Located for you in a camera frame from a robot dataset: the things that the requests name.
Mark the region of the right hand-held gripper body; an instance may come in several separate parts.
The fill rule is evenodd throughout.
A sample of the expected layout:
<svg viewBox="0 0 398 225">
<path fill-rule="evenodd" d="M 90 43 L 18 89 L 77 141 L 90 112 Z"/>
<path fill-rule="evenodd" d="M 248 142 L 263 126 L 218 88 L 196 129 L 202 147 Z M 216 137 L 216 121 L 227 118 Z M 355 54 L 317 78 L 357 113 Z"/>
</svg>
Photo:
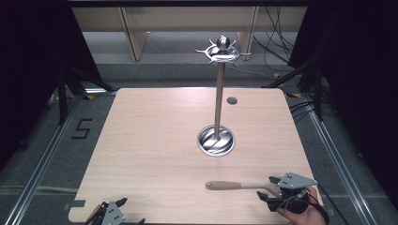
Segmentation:
<svg viewBox="0 0 398 225">
<path fill-rule="evenodd" d="M 306 187 L 316 186 L 318 182 L 314 179 L 302 175 L 287 172 L 277 185 L 281 191 L 281 196 L 268 198 L 267 204 L 271 212 L 276 212 L 279 208 L 301 214 L 309 205 L 309 194 Z"/>
</svg>

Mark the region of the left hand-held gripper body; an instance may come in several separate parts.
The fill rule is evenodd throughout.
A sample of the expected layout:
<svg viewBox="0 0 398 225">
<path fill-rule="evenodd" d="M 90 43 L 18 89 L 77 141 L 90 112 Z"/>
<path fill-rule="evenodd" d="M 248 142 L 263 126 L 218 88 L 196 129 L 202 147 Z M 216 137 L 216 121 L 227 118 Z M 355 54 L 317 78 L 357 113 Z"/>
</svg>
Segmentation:
<svg viewBox="0 0 398 225">
<path fill-rule="evenodd" d="M 102 205 L 94 214 L 92 225 L 121 225 L 125 221 L 125 217 L 119 209 L 119 204 L 109 202 Z"/>
</svg>

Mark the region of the wooden handled spatula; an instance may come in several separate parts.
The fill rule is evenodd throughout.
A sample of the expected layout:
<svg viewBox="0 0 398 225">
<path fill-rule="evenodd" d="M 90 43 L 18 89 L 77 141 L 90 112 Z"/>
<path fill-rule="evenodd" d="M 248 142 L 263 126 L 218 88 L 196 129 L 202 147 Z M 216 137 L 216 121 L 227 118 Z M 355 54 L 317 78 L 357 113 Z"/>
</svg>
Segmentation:
<svg viewBox="0 0 398 225">
<path fill-rule="evenodd" d="M 205 187 L 209 190 L 233 190 L 233 189 L 265 189 L 275 197 L 281 196 L 279 187 L 270 182 L 266 183 L 239 183 L 228 181 L 208 181 Z"/>
</svg>

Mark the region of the metal utensil rack stand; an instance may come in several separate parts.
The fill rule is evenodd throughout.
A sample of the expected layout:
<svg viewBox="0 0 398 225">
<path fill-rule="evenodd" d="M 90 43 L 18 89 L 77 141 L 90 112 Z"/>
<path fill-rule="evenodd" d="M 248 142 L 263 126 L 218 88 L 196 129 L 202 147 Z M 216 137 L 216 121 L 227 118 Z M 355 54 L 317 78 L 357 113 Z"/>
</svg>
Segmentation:
<svg viewBox="0 0 398 225">
<path fill-rule="evenodd" d="M 209 59 L 209 64 L 217 64 L 214 123 L 201 129 L 197 135 L 197 145 L 204 154 L 220 158 L 231 153 L 236 145 L 233 131 L 221 124 L 225 68 L 227 64 L 234 65 L 242 52 L 226 36 L 220 36 L 216 42 L 210 40 L 209 43 L 205 50 L 196 52 L 203 53 Z"/>
</svg>

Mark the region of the person's left hand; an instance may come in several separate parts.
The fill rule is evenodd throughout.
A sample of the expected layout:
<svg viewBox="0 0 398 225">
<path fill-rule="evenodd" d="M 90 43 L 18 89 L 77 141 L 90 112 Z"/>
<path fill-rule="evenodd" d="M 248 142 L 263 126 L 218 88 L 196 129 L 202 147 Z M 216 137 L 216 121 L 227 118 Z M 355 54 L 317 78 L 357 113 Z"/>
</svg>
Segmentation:
<svg viewBox="0 0 398 225">
<path fill-rule="evenodd" d="M 93 209 L 92 213 L 90 214 L 90 216 L 88 217 L 88 219 L 86 220 L 84 225 L 93 225 L 93 220 L 97 216 L 97 214 L 100 211 L 100 209 L 101 209 L 101 205 L 97 205 Z"/>
</svg>

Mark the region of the person's right hand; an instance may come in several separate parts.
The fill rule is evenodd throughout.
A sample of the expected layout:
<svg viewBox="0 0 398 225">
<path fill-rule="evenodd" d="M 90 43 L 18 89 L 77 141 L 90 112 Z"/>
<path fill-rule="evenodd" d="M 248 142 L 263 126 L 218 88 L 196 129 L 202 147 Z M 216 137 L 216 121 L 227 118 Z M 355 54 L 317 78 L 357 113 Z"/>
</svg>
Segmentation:
<svg viewBox="0 0 398 225">
<path fill-rule="evenodd" d="M 277 213 L 288 220 L 286 225 L 328 225 L 321 213 L 312 206 L 317 203 L 317 190 L 314 187 L 306 187 L 306 190 L 311 195 L 311 205 L 303 213 L 295 214 L 281 208 Z"/>
</svg>

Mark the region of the black tripod stand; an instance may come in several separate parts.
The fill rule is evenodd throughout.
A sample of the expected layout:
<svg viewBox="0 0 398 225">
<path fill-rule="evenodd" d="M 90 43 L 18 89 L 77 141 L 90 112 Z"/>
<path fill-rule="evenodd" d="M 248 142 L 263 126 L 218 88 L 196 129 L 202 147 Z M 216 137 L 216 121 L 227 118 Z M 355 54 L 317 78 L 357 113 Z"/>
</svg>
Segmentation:
<svg viewBox="0 0 398 225">
<path fill-rule="evenodd" d="M 106 92 L 117 91 L 116 87 L 105 83 L 100 76 L 93 76 L 76 67 L 62 67 L 57 76 L 58 84 L 57 91 L 59 97 L 59 125 L 62 125 L 69 114 L 67 103 L 67 88 L 74 96 L 81 97 L 85 93 L 82 81 L 93 83 L 96 86 L 104 89 Z"/>
<path fill-rule="evenodd" d="M 288 72 L 281 79 L 277 79 L 275 82 L 266 85 L 266 88 L 276 88 L 299 74 L 302 77 L 298 82 L 298 89 L 302 92 L 307 92 L 311 86 L 314 88 L 314 112 L 318 120 L 322 121 L 322 74 L 320 68 L 312 60 L 308 60 L 301 66 Z"/>
</svg>

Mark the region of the dark curtain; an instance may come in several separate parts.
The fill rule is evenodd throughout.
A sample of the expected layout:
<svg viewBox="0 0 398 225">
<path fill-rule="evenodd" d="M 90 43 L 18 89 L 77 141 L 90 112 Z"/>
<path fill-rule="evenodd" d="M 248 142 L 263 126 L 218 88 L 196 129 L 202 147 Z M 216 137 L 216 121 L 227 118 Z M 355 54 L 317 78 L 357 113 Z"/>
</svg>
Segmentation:
<svg viewBox="0 0 398 225">
<path fill-rule="evenodd" d="M 57 87 L 99 81 L 69 0 L 0 0 L 0 171 Z"/>
<path fill-rule="evenodd" d="M 332 102 L 398 208 L 398 0 L 310 0 L 291 67 L 318 57 Z"/>
</svg>

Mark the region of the beige wooden furniture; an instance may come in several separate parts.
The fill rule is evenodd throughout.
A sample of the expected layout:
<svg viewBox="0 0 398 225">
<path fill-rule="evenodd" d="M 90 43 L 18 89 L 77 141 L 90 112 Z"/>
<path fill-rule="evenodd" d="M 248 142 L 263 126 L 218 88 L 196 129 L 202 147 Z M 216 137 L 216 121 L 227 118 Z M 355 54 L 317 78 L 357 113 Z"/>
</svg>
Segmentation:
<svg viewBox="0 0 398 225">
<path fill-rule="evenodd" d="M 74 7 L 84 32 L 122 32 L 130 58 L 141 59 L 149 32 L 235 32 L 240 49 L 251 50 L 256 32 L 279 24 L 297 32 L 306 7 Z"/>
</svg>

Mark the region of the aluminium floor rail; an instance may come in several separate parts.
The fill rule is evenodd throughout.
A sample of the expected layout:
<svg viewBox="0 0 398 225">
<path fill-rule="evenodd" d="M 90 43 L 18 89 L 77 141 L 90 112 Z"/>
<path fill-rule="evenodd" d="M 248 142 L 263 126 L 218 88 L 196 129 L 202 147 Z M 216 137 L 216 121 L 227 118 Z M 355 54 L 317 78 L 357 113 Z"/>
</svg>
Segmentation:
<svg viewBox="0 0 398 225">
<path fill-rule="evenodd" d="M 80 225 L 69 211 L 114 98 L 73 97 L 65 122 L 57 103 L 39 118 L 0 172 L 0 225 Z"/>
<path fill-rule="evenodd" d="M 354 181 L 351 172 L 344 163 L 344 160 L 334 141 L 332 140 L 324 122 L 318 119 L 318 116 L 314 112 L 314 107 L 308 106 L 308 109 L 314 127 L 329 154 L 330 160 L 336 172 L 338 173 L 348 197 L 353 203 L 353 206 L 356 209 L 362 224 L 377 225 L 377 221 L 371 212 L 369 203 L 366 201 L 364 195 Z"/>
</svg>

